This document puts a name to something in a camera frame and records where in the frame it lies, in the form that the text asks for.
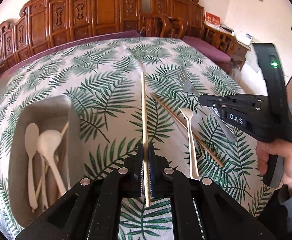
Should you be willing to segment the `small cream plastic spoon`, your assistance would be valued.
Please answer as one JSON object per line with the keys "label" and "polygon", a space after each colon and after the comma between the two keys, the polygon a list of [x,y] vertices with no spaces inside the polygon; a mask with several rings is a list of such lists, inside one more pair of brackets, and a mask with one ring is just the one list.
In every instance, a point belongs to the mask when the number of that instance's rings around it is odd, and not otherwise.
{"label": "small cream plastic spoon", "polygon": [[192,127],[191,127],[191,120],[193,117],[192,110],[188,108],[179,108],[182,115],[186,119],[187,122],[187,130],[188,130],[188,142],[189,142],[189,156],[190,156],[190,176],[192,179],[198,179],[198,167],[197,167],[197,158],[196,158],[196,150],[195,150],[195,143],[194,143],[194,137],[192,133]]}

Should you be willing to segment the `cream rice paddle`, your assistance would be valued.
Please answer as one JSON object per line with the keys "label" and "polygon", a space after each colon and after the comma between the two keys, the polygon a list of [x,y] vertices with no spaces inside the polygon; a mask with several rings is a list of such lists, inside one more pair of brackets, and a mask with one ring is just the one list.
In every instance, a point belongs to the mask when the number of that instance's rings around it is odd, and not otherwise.
{"label": "cream rice paddle", "polygon": [[25,131],[25,150],[28,155],[28,195],[29,204],[33,209],[37,209],[38,201],[36,198],[36,190],[33,177],[33,158],[37,152],[37,142],[39,138],[39,129],[35,123],[30,123]]}

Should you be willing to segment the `thin brown chopstick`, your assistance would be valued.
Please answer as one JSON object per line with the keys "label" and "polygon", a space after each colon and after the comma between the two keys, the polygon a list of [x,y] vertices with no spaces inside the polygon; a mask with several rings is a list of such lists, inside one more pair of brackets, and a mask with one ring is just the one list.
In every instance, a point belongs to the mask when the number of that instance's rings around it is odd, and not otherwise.
{"label": "thin brown chopstick", "polygon": [[[150,95],[175,119],[175,121],[177,121],[184,129],[188,129],[187,126],[177,117],[177,115],[169,110],[169,108],[164,103],[162,103],[154,93],[150,93]],[[224,167],[224,165],[219,161],[216,155],[201,141],[201,139],[199,139],[199,137],[195,134],[192,135],[194,136],[196,142],[205,149],[205,151],[214,159],[214,161],[216,161],[220,167]]]}

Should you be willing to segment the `wooden side cabinet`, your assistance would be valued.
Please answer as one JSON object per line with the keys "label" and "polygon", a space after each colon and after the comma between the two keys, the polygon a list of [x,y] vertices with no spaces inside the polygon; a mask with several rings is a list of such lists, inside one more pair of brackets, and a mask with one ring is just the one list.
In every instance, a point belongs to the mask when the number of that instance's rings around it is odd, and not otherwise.
{"label": "wooden side cabinet", "polygon": [[246,61],[245,56],[248,51],[251,51],[253,36],[240,30],[233,31],[231,35],[236,38],[237,45],[235,46],[235,49],[231,53],[230,57],[232,61],[237,62],[239,67],[242,69]]}

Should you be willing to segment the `green leaf print tablecloth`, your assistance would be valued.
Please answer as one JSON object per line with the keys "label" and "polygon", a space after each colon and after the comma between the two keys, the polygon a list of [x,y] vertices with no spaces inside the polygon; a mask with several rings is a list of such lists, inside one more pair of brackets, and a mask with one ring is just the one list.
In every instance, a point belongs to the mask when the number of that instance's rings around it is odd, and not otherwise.
{"label": "green leaf print tablecloth", "polygon": [[174,116],[180,108],[194,112],[192,130],[200,176],[211,178],[251,215],[264,209],[271,189],[257,171],[256,140],[234,129],[228,142],[209,109],[184,91],[178,75],[185,72],[201,94],[227,96],[242,88],[220,67],[185,42],[168,38],[124,38],[92,42],[23,64],[0,88],[0,230],[14,239],[23,225],[13,213],[8,188],[10,161],[17,162],[17,185],[27,184],[28,156],[11,153],[19,116],[27,106],[54,96],[71,102],[80,122],[75,154],[82,176],[102,179],[136,153],[142,140],[141,79],[147,86],[147,131],[156,153],[169,165],[189,172],[186,131]]}

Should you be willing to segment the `red gift box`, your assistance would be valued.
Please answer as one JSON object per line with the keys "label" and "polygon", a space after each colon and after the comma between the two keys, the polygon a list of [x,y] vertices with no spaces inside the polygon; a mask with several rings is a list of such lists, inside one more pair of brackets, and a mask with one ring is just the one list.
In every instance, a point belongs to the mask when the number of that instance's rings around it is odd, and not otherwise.
{"label": "red gift box", "polygon": [[211,14],[209,12],[205,12],[204,23],[212,28],[218,29],[220,27],[221,18]]}

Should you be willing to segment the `grey rectangular utensil tray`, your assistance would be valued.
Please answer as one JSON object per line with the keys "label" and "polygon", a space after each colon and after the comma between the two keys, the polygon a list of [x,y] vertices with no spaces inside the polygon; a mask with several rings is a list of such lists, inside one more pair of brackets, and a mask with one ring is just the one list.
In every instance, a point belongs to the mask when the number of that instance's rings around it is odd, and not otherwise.
{"label": "grey rectangular utensil tray", "polygon": [[22,227],[28,226],[61,196],[47,159],[37,150],[33,158],[33,177],[38,207],[30,207],[27,181],[29,159],[25,150],[25,131],[30,123],[38,126],[39,138],[50,130],[62,135],[54,152],[54,162],[66,190],[84,175],[79,116],[71,99],[60,95],[26,106],[14,131],[8,168],[10,206],[14,219]]}

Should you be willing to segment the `carved wooden sofa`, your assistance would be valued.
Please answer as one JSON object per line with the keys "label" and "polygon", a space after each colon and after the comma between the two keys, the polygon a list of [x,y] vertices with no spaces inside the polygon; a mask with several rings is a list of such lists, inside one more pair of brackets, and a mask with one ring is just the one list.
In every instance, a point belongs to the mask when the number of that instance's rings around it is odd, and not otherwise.
{"label": "carved wooden sofa", "polygon": [[15,23],[0,24],[0,75],[50,48],[137,30],[142,0],[30,0]]}

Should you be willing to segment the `purple sofa cushion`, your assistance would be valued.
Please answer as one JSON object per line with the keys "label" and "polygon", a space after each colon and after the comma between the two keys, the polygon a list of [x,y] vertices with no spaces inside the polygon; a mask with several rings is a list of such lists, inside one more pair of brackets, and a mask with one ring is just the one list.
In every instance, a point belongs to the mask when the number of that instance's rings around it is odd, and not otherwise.
{"label": "purple sofa cushion", "polygon": [[25,59],[24,61],[17,63],[15,66],[11,67],[9,70],[6,70],[3,74],[0,74],[0,80],[4,77],[8,76],[9,74],[12,74],[20,67],[22,67],[28,63],[32,63],[33,61],[35,61],[41,57],[44,57],[46,55],[51,55],[55,52],[60,52],[60,51],[65,50],[65,49],[68,49],[68,48],[71,48],[74,46],[79,46],[82,44],[87,44],[90,42],[112,40],[112,39],[117,39],[117,38],[135,38],[135,37],[141,37],[141,35],[136,30],[130,30],[130,31],[123,31],[120,33],[98,35],[98,36],[94,36],[94,37],[84,38],[82,40],[68,42],[68,43],[56,46],[54,48],[50,48],[48,50],[42,51],[34,56],[29,57],[28,59]]}

